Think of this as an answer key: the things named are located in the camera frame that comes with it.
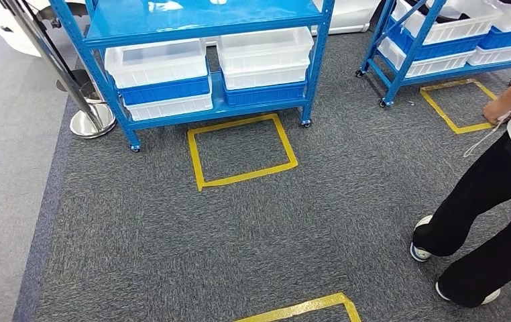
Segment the person's hand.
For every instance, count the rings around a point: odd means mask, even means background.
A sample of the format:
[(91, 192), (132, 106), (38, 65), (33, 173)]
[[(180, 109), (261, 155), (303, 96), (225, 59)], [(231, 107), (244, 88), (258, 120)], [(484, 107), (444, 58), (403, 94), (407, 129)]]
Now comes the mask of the person's hand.
[(483, 116), (492, 125), (497, 125), (501, 118), (509, 112), (511, 112), (511, 100), (504, 97), (490, 101), (482, 109)]

